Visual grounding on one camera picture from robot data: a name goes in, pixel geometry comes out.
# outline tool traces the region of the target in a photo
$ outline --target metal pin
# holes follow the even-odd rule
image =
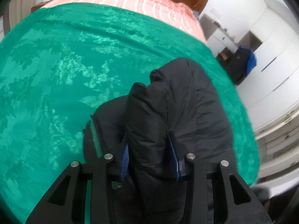
[[[189,159],[194,159],[195,158],[195,155],[193,153],[188,153],[187,154],[187,158]]]
[[[72,167],[78,167],[79,166],[79,162],[78,161],[73,161],[73,162],[71,162],[71,166]]]
[[[104,158],[105,158],[106,160],[110,160],[110,159],[113,158],[113,155],[110,154],[110,153],[107,153],[107,154],[104,156]]]
[[[222,160],[220,163],[224,167],[227,167],[229,165],[228,161],[226,161],[226,160]]]

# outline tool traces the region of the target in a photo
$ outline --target striped curtain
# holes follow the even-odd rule
[[[9,24],[13,29],[19,22],[31,13],[31,7],[36,0],[11,0],[9,3]]]

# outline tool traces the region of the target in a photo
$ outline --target black puffer jacket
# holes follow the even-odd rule
[[[168,132],[174,132],[183,154],[195,153],[212,162],[226,159],[236,166],[232,130],[215,88],[194,61],[175,59],[152,71],[150,81],[148,86],[133,84],[129,95],[104,103],[93,117],[104,154],[126,134],[130,176],[123,184],[125,191],[116,190],[121,193],[116,193],[120,205],[126,195],[134,195],[126,185],[135,186],[131,190],[139,196],[142,208],[134,221],[141,223],[145,214],[148,223],[175,224],[183,216],[187,185],[175,180],[165,161]],[[84,135],[84,156],[86,162],[97,159],[89,123]],[[211,221],[211,185],[208,190]],[[134,198],[130,201],[136,203],[138,198]]]

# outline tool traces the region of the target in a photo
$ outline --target green blanket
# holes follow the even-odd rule
[[[83,161],[90,114],[178,57],[210,77],[233,128],[238,171],[255,182],[260,162],[246,110],[202,42],[131,11],[66,4],[39,9],[0,44],[0,193],[21,222],[71,161]]]

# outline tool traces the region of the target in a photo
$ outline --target green zipper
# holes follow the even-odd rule
[[[92,117],[90,119],[90,130],[92,132],[92,141],[95,146],[95,151],[97,153],[97,157],[100,158],[103,155],[103,151],[102,151],[99,135],[98,135],[98,132],[97,132],[97,129],[95,126],[95,122]]]

